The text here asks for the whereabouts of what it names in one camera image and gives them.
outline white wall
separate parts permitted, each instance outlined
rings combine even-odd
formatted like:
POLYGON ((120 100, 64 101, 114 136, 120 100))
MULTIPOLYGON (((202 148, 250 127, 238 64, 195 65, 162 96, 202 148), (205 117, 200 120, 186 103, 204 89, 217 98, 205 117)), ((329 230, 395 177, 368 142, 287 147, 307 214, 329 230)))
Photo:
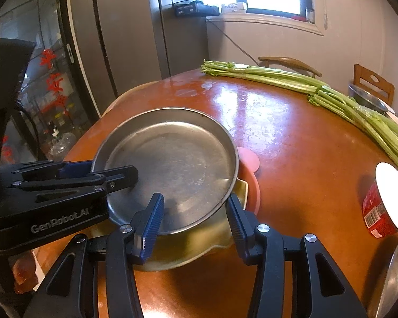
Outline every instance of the white wall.
MULTIPOLYGON (((316 17, 327 14, 321 35, 284 26, 213 22, 255 59, 258 56, 297 58, 321 73, 333 88, 346 93, 359 63, 395 86, 398 113, 398 16, 386 0, 314 0, 316 17)), ((207 23, 211 60, 253 64, 214 25, 207 23)))

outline red cup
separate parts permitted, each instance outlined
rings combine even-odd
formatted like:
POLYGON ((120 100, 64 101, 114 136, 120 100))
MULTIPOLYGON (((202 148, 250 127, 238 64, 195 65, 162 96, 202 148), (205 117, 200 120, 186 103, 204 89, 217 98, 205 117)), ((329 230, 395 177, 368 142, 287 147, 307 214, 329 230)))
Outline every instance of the red cup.
POLYGON ((362 204, 368 231, 376 238, 398 232, 398 170, 387 163, 376 167, 376 181, 362 204))

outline celery bunch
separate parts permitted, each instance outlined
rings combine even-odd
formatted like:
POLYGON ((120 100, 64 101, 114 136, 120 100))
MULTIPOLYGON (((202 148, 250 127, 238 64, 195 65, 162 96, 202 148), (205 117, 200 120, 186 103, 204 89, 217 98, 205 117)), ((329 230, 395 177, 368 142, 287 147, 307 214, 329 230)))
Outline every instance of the celery bunch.
POLYGON ((204 61, 203 73, 234 77, 308 94, 309 102, 341 116, 371 136, 398 166, 398 125, 388 117, 358 104, 325 82, 280 69, 204 61))

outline metal plate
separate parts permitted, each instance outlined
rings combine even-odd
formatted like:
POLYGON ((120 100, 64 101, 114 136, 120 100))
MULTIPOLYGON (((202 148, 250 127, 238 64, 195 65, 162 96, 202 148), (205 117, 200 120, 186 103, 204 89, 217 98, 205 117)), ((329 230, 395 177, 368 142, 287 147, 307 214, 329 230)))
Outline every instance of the metal plate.
POLYGON ((139 181, 108 195, 109 217, 130 223, 154 192, 165 199, 159 235, 185 231, 215 213, 236 182, 239 155, 228 131, 211 116, 162 108, 119 125, 102 143, 92 171, 134 165, 139 181))

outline window sill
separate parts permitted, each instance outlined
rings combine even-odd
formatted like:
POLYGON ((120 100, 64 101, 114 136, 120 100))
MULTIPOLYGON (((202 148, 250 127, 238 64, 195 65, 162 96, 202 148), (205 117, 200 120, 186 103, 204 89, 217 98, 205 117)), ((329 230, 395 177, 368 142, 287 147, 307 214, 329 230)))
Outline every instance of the window sill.
POLYGON ((264 14, 253 14, 253 13, 231 13, 231 14, 221 14, 217 16, 206 17, 206 19, 210 21, 277 25, 277 26, 290 27, 292 29, 298 29, 314 33, 319 36, 323 35, 323 33, 319 30, 319 28, 315 24, 291 18, 284 18, 276 15, 264 15, 264 14))

